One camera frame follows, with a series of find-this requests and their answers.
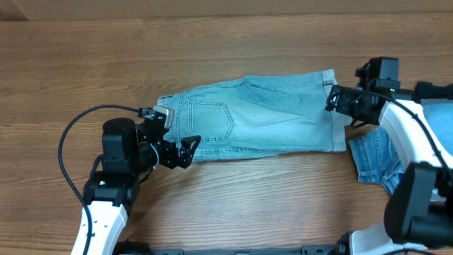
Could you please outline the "light blue denim shorts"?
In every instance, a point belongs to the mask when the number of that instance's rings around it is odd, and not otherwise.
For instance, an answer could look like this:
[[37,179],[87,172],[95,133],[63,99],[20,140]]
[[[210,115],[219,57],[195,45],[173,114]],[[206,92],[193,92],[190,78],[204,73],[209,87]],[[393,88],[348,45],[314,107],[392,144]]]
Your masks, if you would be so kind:
[[349,120],[325,109],[337,84],[332,69],[287,76],[245,76],[162,96],[175,111],[166,140],[199,135],[194,162],[344,152]]

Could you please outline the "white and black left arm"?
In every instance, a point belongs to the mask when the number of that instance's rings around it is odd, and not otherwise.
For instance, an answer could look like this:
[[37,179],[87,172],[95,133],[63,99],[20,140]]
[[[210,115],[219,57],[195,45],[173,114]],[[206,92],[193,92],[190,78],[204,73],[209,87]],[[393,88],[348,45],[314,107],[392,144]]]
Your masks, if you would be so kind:
[[184,137],[181,146],[163,139],[163,122],[115,118],[103,124],[103,153],[98,156],[83,189],[81,224],[73,254],[126,254],[118,238],[125,228],[141,183],[158,166],[187,168],[201,142],[199,135]]

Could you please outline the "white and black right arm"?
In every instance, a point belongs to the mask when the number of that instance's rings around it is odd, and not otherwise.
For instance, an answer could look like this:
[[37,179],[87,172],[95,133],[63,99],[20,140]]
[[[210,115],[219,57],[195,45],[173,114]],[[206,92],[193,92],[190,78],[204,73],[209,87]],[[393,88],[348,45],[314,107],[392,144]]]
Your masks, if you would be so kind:
[[402,89],[398,59],[375,57],[356,69],[353,89],[335,85],[326,110],[352,118],[351,126],[379,125],[405,171],[383,222],[346,233],[325,254],[430,254],[452,245],[452,155],[423,114],[422,101],[452,102],[452,86],[417,83]]

